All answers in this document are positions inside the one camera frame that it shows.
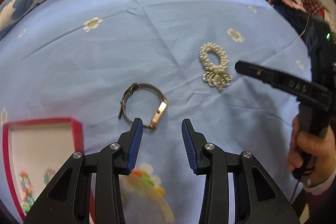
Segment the metal screw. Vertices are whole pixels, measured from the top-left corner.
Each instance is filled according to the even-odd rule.
[[[75,152],[75,153],[72,154],[72,157],[73,157],[74,159],[79,159],[81,156],[82,156],[82,153],[81,153],[81,152]]]
[[[207,143],[207,144],[205,145],[205,148],[208,149],[208,150],[212,150],[212,149],[215,148],[215,145],[212,144],[212,143]]]
[[[243,152],[243,156],[244,156],[245,158],[249,159],[249,158],[252,157],[252,153],[249,152],[249,151],[244,151],[244,152]]]
[[[117,150],[120,147],[120,144],[118,143],[111,143],[110,148],[112,150]]]

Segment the red box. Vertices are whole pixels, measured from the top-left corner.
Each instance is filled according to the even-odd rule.
[[[18,172],[24,170],[28,174],[36,200],[45,187],[43,174],[47,168],[57,172],[73,152],[84,153],[82,124],[67,117],[7,122],[2,127],[2,146],[8,187],[14,205],[24,220]],[[90,216],[94,221],[92,193]]]

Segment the red plaid cloth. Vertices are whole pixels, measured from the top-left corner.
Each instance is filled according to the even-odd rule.
[[[302,3],[307,12],[313,15],[322,15],[320,11],[323,10],[324,7],[321,5],[319,0],[302,0]]]

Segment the yellow flower print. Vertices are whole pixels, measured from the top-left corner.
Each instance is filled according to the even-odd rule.
[[[91,29],[95,29],[95,28],[98,27],[99,23],[102,22],[102,21],[103,20],[101,18],[94,17],[91,20],[84,23],[85,27],[83,28],[83,30],[85,32],[88,32]]]
[[[142,164],[139,169],[133,169],[129,176],[121,176],[122,188],[129,193],[137,192],[140,196],[147,196],[155,201],[161,208],[166,223],[174,223],[174,215],[168,203],[163,198],[165,191],[160,187],[161,179],[153,175],[153,167],[150,164]]]
[[[230,28],[226,33],[235,42],[243,42],[245,40],[245,38],[241,36],[240,32],[237,32],[237,31],[233,30],[232,28]]]
[[[21,31],[21,33],[19,34],[19,37],[18,37],[18,38],[22,37],[23,34],[26,32],[26,30],[27,30],[27,28],[26,28],[26,29],[23,29],[23,30]]]
[[[4,108],[2,112],[0,112],[0,124],[1,126],[7,122],[7,110]]]
[[[255,14],[257,13],[257,10],[255,8],[253,8],[252,6],[249,6],[249,9],[254,12]]]
[[[305,67],[303,66],[303,64],[301,63],[300,60],[297,60],[297,61],[296,61],[296,64],[297,64],[297,66],[298,66],[300,69],[304,69],[304,68],[305,68]]]

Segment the sleeve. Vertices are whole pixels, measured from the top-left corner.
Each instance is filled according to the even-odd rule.
[[[308,180],[307,185],[304,185],[303,188],[306,192],[306,201],[308,203],[309,212],[312,214],[317,209],[321,201],[325,198],[328,193],[328,190],[334,181],[336,176],[336,168],[334,173],[328,178],[325,182],[311,187],[311,182]]]

